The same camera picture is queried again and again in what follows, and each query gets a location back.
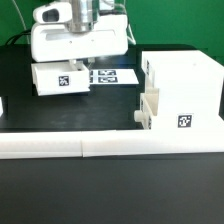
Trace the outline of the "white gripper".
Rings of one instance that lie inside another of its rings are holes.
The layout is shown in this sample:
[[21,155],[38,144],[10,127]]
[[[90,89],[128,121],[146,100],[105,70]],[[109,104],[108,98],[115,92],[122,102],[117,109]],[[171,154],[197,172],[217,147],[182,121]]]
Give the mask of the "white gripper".
[[98,4],[54,1],[36,8],[31,30],[32,58],[36,62],[71,59],[69,64],[74,71],[84,71],[86,66],[77,59],[125,54],[127,14],[101,11]]

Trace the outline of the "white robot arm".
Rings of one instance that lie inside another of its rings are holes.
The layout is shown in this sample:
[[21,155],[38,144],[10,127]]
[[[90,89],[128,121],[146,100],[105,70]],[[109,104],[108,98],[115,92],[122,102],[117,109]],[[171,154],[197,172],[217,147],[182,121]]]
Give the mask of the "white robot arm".
[[102,12],[99,0],[58,0],[33,11],[31,54],[36,63],[123,55],[125,13]]

